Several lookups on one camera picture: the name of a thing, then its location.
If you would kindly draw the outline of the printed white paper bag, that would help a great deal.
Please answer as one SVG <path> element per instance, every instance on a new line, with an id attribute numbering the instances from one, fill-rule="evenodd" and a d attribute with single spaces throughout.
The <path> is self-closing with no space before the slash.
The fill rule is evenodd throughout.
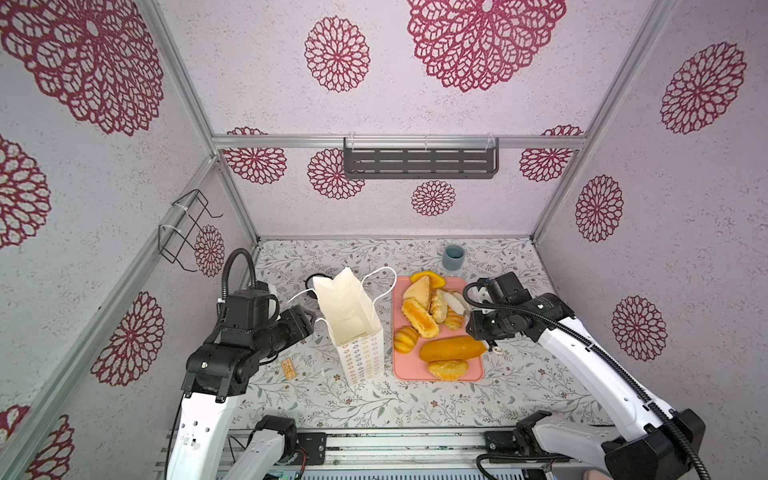
<path id="1" fill-rule="evenodd" d="M 370 295 L 365 282 L 384 272 L 390 276 L 387 288 Z M 383 266 L 359 277 L 346 266 L 331 277 L 318 283 L 315 291 L 306 288 L 305 279 L 304 287 L 293 297 L 309 293 L 315 296 L 320 309 L 318 320 L 326 325 L 346 381 L 350 386 L 359 386 L 384 373 L 384 333 L 377 303 L 392 293 L 398 275 L 393 268 Z"/>

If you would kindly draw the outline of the cream white iced bread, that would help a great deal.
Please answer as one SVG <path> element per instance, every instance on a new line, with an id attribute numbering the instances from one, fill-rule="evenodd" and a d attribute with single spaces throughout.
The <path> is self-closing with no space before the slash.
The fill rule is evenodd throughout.
<path id="1" fill-rule="evenodd" d="M 444 294 L 442 289 L 435 289 L 430 300 L 429 313 L 436 324 L 444 323 L 448 314 L 449 307 Z"/>

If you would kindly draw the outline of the triangular toast bread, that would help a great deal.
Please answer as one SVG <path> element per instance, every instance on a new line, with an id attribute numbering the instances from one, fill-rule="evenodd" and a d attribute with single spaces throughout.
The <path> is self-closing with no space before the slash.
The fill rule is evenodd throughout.
<path id="1" fill-rule="evenodd" d="M 431 288 L 426 284 L 425 281 L 418 284 L 411 283 L 411 285 L 403 293 L 402 298 L 404 301 L 412 299 L 416 301 L 421 307 L 429 309 L 431 300 Z"/>

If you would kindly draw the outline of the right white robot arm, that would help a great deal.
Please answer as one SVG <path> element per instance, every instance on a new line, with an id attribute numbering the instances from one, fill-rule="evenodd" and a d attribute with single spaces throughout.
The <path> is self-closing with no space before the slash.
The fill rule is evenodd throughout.
<path id="1" fill-rule="evenodd" d="M 611 419 L 582 425 L 539 410 L 516 424 L 512 446 L 488 450 L 478 463 L 579 461 L 613 479 L 680 479 L 689 471 L 710 478 L 699 455 L 703 420 L 650 392 L 558 296 L 534 297 L 509 272 L 467 284 L 462 297 L 472 308 L 466 326 L 472 338 L 489 350 L 516 335 L 529 338 L 566 366 Z"/>

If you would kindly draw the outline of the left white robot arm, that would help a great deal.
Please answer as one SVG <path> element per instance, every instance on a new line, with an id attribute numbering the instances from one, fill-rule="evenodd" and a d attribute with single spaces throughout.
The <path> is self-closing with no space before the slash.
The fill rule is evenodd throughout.
<path id="1" fill-rule="evenodd" d="M 166 479 L 213 479 L 251 377 L 315 331 L 313 312 L 300 305 L 281 310 L 268 290 L 239 290 L 219 306 L 221 318 L 213 332 L 186 361 Z"/>

